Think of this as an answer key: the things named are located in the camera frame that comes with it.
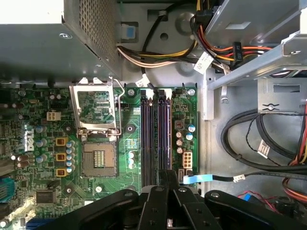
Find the capacitor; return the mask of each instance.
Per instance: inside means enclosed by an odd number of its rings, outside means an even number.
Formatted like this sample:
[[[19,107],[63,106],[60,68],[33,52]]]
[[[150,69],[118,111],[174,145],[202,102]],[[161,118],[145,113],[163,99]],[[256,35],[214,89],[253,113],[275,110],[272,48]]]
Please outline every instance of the capacitor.
[[[186,134],[186,139],[187,139],[187,140],[193,140],[193,134],[187,133],[187,134]]]
[[[22,156],[22,154],[20,154],[20,153],[18,153],[18,154],[13,154],[13,155],[11,156],[11,160],[12,160],[12,161],[15,161],[15,160],[17,160],[17,158],[20,157],[20,156]]]
[[[17,167],[18,168],[24,168],[24,167],[27,167],[27,166],[29,166],[29,162],[28,161],[22,161],[22,162],[19,162],[18,164],[17,164]]]
[[[31,117],[29,115],[22,115],[22,114],[18,115],[19,120],[30,120],[30,118]]]
[[[38,100],[37,99],[29,99],[29,103],[36,104],[36,103],[38,103]]]
[[[27,161],[29,160],[29,155],[22,155],[17,157],[17,161]]]
[[[37,141],[35,142],[35,144],[36,144],[37,147],[40,148],[40,147],[45,146],[45,145],[47,144],[47,141],[46,141],[46,139],[37,140]]]
[[[194,125],[189,125],[189,126],[188,126],[188,131],[189,131],[189,132],[193,133],[193,132],[195,132],[195,130],[196,130],[196,128],[195,128]]]
[[[36,133],[43,133],[46,132],[47,127],[46,126],[36,126],[35,131]]]
[[[47,156],[45,155],[45,154],[43,154],[43,155],[41,155],[41,156],[38,156],[37,158],[36,158],[36,162],[37,163],[43,163],[44,161],[46,161],[47,160]]]
[[[66,168],[66,172],[71,173],[72,171],[75,170],[75,166],[72,165],[71,167]]]
[[[75,148],[74,148],[74,147],[71,147],[71,148],[66,149],[66,153],[67,153],[67,154],[72,154],[72,153],[74,153],[74,152],[75,152]]]
[[[24,90],[18,91],[18,95],[21,96],[21,97],[24,97],[25,96],[25,91]]]
[[[73,159],[73,157],[74,157],[74,154],[68,154],[66,156],[66,160],[71,161]]]
[[[177,149],[177,153],[182,154],[182,153],[183,153],[183,149],[182,149],[181,147],[179,147],[179,148]]]
[[[24,103],[13,103],[12,108],[14,109],[22,109],[24,108]]]
[[[180,139],[178,139],[177,141],[176,141],[176,145],[178,145],[178,146],[182,146],[182,140],[180,140]]]
[[[181,132],[177,132],[177,133],[176,133],[176,137],[177,137],[177,138],[181,138],[181,137],[182,137],[182,133],[181,133]]]
[[[69,141],[69,142],[66,143],[66,147],[67,147],[67,148],[71,148],[71,147],[73,147],[74,145],[75,145],[75,142],[74,142],[73,140],[71,140],[71,141]]]
[[[129,159],[134,158],[134,153],[133,153],[132,151],[130,151],[130,152],[128,153],[128,158],[129,158]]]

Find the white plastic connector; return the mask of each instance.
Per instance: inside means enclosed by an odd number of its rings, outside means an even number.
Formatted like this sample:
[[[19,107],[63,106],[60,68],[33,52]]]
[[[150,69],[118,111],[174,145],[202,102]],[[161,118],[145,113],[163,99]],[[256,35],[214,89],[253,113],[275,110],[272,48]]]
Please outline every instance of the white plastic connector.
[[[193,153],[192,152],[184,152],[182,156],[182,165],[184,169],[191,169],[193,167]]]
[[[61,112],[47,112],[47,121],[60,121]]]

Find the black cable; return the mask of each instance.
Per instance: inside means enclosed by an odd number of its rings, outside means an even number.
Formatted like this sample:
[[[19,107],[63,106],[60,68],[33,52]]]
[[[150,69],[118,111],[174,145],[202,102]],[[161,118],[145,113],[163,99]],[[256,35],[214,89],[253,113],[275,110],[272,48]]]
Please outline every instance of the black cable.
[[[228,141],[228,131],[231,127],[241,124],[247,121],[251,121],[254,119],[258,114],[251,114],[247,115],[245,117],[241,117],[237,120],[232,119],[226,124],[226,126],[223,128],[221,132],[221,143],[225,151],[234,159],[237,161],[242,162],[245,165],[248,165],[253,168],[257,168],[260,170],[264,171],[273,171],[273,172],[288,172],[288,171],[305,171],[307,172],[307,165],[295,165],[295,166],[270,166],[270,165],[263,165],[263,164],[258,164],[254,163],[251,161],[248,161],[243,158],[242,154],[237,154],[230,146],[229,141]],[[289,114],[289,116],[302,116],[301,114]]]

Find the black ram slot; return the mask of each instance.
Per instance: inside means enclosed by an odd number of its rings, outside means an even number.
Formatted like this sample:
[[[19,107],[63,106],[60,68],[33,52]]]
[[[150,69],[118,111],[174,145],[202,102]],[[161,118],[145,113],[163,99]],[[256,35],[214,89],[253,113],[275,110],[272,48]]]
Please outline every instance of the black ram slot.
[[[141,173],[142,187],[155,184],[154,108],[152,100],[141,99]]]
[[[158,167],[159,169],[171,169],[171,100],[166,100],[162,92],[160,93],[158,101]]]

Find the motherboard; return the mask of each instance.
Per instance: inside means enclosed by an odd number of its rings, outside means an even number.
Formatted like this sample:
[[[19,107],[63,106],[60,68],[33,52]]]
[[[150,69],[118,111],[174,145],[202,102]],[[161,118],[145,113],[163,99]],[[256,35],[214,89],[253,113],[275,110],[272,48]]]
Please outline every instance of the motherboard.
[[[198,171],[197,89],[0,89],[0,228]]]

